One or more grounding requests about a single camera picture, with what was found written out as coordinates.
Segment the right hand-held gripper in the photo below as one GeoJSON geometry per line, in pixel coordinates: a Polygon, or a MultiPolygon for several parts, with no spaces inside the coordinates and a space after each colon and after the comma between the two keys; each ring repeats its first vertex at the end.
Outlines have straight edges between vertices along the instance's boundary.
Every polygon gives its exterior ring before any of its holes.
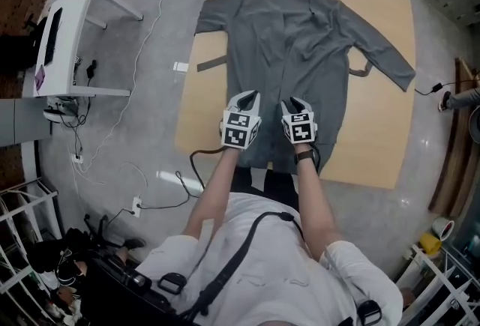
{"type": "Polygon", "coordinates": [[[291,97],[280,102],[282,125],[286,138],[293,145],[313,142],[317,136],[317,123],[311,105],[291,97]]]}

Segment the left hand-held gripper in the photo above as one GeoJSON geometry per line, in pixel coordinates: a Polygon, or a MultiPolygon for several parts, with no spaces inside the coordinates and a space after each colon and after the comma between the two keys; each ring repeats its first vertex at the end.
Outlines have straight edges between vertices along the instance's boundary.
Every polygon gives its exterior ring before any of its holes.
{"type": "Polygon", "coordinates": [[[262,123],[260,101],[261,94],[258,91],[252,91],[251,96],[249,91],[244,91],[229,100],[220,123],[222,146],[242,151],[248,149],[262,123]]]}

